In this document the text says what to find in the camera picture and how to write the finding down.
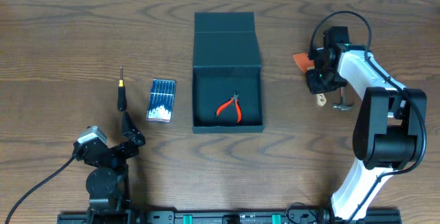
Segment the red scraper wooden handle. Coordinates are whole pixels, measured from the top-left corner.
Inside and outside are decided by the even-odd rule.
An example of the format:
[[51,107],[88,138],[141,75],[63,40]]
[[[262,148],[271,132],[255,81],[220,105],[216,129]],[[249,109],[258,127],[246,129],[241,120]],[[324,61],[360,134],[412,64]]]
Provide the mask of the red scraper wooden handle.
[[[310,60],[307,53],[294,54],[294,62],[298,68],[305,74],[307,71],[314,69],[314,61]],[[319,107],[323,107],[327,103],[327,99],[323,93],[317,93],[315,95],[316,102]]]

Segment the small black-handled hammer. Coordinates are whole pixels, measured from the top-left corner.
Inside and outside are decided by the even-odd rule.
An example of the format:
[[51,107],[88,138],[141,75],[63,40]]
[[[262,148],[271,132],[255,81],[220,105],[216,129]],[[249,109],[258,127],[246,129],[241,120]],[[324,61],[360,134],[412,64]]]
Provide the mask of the small black-handled hammer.
[[334,103],[333,109],[337,109],[339,111],[350,111],[353,108],[353,104],[349,104],[346,101],[346,93],[345,87],[340,88],[340,103]]

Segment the blue screwdriver bit case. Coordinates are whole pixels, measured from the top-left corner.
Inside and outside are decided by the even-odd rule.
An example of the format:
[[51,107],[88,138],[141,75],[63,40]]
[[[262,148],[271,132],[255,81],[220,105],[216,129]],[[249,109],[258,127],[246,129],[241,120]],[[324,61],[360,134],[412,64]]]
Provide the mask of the blue screwdriver bit case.
[[175,90],[175,80],[153,80],[146,114],[147,121],[171,122],[175,102]]

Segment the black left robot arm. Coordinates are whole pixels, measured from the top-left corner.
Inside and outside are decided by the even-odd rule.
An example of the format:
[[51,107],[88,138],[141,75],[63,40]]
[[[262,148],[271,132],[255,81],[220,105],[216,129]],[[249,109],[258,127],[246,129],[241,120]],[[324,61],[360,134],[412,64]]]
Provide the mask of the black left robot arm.
[[131,205],[127,160],[137,156],[146,141],[126,111],[121,134],[126,141],[108,147],[104,132],[98,126],[90,126],[74,142],[73,157],[95,168],[86,180],[87,223],[145,222],[144,213]]

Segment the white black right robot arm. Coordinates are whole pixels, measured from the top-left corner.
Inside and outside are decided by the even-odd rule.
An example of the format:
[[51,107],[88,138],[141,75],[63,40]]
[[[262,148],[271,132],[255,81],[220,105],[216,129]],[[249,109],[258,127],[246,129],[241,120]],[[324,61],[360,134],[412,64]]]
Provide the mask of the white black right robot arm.
[[361,98],[353,131],[355,160],[331,195],[330,223],[365,222],[368,207],[391,178],[414,170],[427,145],[426,94],[395,80],[364,45],[328,43],[312,49],[306,68],[313,94],[351,85]]

